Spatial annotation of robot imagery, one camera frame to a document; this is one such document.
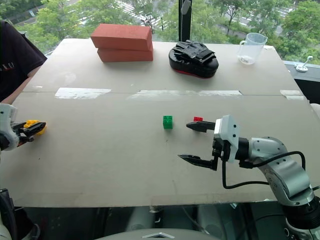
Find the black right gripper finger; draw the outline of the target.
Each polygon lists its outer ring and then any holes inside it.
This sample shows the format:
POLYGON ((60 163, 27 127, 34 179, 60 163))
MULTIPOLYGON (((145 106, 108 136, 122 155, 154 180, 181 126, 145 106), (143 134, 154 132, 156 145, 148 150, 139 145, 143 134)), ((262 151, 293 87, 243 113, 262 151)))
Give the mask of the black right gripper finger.
POLYGON ((204 160, 204 159, 201 159, 199 156, 190 155, 190 154, 178 154, 178 156, 181 159, 185 160, 186 162, 188 162, 194 166, 217 171, 217 168, 218 168, 218 159, 217 158, 214 158, 211 160, 204 160))
POLYGON ((186 127, 197 132, 206 133, 207 130, 214 131, 215 123, 209 121, 193 121, 186 124, 186 127))

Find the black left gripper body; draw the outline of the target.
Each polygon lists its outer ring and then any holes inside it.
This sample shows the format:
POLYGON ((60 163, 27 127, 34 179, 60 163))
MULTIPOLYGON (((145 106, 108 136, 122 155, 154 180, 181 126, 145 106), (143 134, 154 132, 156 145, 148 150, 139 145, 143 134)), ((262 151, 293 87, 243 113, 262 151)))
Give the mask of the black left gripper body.
POLYGON ((11 128, 13 132, 18 136, 18 145, 21 146, 23 144, 23 138, 24 136, 22 135, 23 133, 23 128, 24 128, 25 123, 24 122, 13 122, 11 124, 11 128))

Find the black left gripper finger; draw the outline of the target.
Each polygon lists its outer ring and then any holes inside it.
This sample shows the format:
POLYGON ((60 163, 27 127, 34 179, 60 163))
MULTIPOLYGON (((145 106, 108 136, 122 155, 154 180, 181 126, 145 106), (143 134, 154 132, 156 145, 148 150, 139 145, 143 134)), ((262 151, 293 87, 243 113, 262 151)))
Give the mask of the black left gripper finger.
POLYGON ((18 145, 21 146, 25 143, 30 143, 34 141, 34 137, 33 136, 19 136, 19 143, 18 145))
POLYGON ((46 122, 26 121, 22 130, 24 134, 43 134, 46 127, 46 122))

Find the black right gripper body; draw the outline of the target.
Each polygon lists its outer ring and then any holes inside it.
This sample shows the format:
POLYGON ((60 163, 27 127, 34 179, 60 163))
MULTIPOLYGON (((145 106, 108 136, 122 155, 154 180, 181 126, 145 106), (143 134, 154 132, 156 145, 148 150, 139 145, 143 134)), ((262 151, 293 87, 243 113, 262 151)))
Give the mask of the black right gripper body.
POLYGON ((230 153, 231 144, 228 140, 222 140, 219 137, 213 138, 212 156, 214 162, 218 162, 218 159, 227 162, 230 158, 230 153))

